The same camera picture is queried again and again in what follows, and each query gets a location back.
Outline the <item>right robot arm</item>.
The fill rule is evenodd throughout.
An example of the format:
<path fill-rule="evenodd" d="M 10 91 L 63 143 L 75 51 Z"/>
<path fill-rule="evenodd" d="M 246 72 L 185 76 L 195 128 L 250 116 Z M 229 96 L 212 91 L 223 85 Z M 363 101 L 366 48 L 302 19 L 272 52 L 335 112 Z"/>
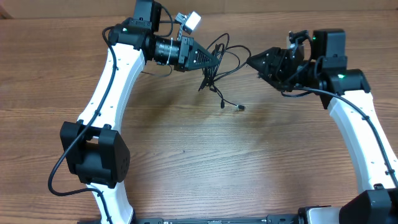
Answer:
<path fill-rule="evenodd" d="M 302 207 L 295 214 L 268 215 L 266 223 L 397 222 L 397 156 L 364 73 L 347 67 L 345 43 L 343 29 L 290 32 L 286 48 L 272 47 L 246 61 L 285 97 L 320 97 L 340 130 L 358 184 L 358 195 L 342 207 Z"/>

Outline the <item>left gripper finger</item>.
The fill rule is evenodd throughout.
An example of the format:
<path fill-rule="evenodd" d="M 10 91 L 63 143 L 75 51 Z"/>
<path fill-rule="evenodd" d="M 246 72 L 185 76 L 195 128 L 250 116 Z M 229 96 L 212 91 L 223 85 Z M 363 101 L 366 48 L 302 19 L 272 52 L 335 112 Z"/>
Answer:
<path fill-rule="evenodd" d="M 188 64 L 186 65 L 186 71 L 214 67 L 214 66 L 217 66 L 217 64 L 218 64 L 217 60 L 207 61 L 207 62 L 199 62 L 197 60 L 194 60 L 194 61 L 188 62 Z"/>
<path fill-rule="evenodd" d="M 192 64 L 217 64 L 219 60 L 202 45 L 193 40 L 191 62 Z"/>

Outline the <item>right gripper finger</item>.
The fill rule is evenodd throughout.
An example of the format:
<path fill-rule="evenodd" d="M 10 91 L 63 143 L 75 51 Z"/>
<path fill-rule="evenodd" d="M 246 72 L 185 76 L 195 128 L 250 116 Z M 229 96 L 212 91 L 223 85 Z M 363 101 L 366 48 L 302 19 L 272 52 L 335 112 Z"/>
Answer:
<path fill-rule="evenodd" d="M 276 90 L 286 90 L 286 86 L 282 83 L 282 81 L 276 78 L 272 73 L 258 72 L 257 76 Z"/>
<path fill-rule="evenodd" d="M 283 61 L 285 50 L 272 47 L 262 53 L 248 57 L 246 63 L 258 72 L 266 72 L 276 69 Z"/>

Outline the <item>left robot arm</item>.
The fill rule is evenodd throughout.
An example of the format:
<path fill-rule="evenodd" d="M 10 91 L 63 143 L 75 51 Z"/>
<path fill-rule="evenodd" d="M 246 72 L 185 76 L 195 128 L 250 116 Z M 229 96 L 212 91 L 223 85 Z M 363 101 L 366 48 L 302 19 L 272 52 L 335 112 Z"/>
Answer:
<path fill-rule="evenodd" d="M 108 46 L 106 64 L 86 108 L 60 130 L 61 161 L 91 192 L 101 223 L 133 223 L 135 212 L 127 199 L 124 179 L 130 152 L 121 137 L 121 124 L 132 88 L 147 62 L 186 72 L 217 65 L 218 59 L 191 37 L 200 15 L 178 14 L 171 24 L 178 35 L 159 35 L 163 5 L 137 1 L 132 17 L 107 27 L 102 36 Z"/>

